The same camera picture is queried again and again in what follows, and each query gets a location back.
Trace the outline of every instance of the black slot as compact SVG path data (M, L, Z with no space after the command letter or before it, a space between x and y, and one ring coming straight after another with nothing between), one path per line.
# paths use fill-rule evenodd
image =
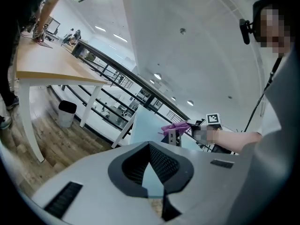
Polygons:
M210 163L213 165L228 168L228 169L232 168L232 166L234 164L234 162L227 162L227 161L222 161L222 160L217 160L217 159L212 160Z
M69 182L44 208L51 215L62 218L83 186Z

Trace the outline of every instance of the light blue panel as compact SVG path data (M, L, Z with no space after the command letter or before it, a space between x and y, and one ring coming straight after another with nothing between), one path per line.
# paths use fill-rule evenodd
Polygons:
M161 127L165 125L169 125L166 120L160 119L140 105L136 111L129 144L145 141L160 142L164 138L164 135L160 134L163 132ZM201 150L187 135L182 136L181 145L190 150ZM164 194L164 187L150 164L145 170L142 186L148 190L149 197L162 197Z

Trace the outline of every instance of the white shirt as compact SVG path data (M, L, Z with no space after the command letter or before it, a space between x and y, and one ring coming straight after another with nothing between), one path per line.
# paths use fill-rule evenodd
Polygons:
M279 130L281 130L279 119L272 105L268 102L262 118L262 125L257 132L260 133L262 136L265 136L269 133L276 132Z

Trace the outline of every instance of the black cable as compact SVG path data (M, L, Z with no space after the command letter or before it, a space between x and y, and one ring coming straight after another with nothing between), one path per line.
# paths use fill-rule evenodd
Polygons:
M279 66L281 60L282 60L282 56L280 56L280 57L277 58L277 60L276 60L276 62L275 62L275 64L274 64L274 66L273 66L273 69L272 69L272 71L271 71L271 73L270 73L270 77L269 77L269 80L268 80L268 82L267 82L267 85L266 85L266 87L264 88L261 97L258 99L257 104L256 104L254 110L253 110L252 113L251 113L250 119L249 119L249 121L248 121L248 124L247 124L247 126L246 126L244 132L247 131L247 128L248 128L248 126L249 126L249 124L250 124L250 122L251 122L251 120L252 120L252 118L253 118L253 116L254 116L254 113L255 113L257 107L259 106L259 103L261 102L263 96L264 96L264 92L265 92L266 89L271 85L271 83L272 83L272 81L273 81L273 76L274 76L274 74L276 73L276 71L277 71L277 69L278 69L278 66Z

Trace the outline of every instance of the ceiling light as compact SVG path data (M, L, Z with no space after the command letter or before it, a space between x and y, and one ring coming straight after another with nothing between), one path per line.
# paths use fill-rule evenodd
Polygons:
M194 102L192 100L188 100L187 103L190 104L191 106L194 106Z
M120 37L120 36L118 36L118 35L115 35L115 34L114 34L114 36L117 37L117 38L119 38L119 39L121 39L121 40L123 40L124 42L127 42L126 39L124 39L124 38L122 38L122 37Z
M160 74L160 73L155 73L154 76L155 76L157 79L161 80L161 74Z
M95 28L97 28L97 29L99 29L99 30L102 30L102 31L106 32L106 30L105 30L104 28L100 28L100 27L97 27L97 26L95 26Z

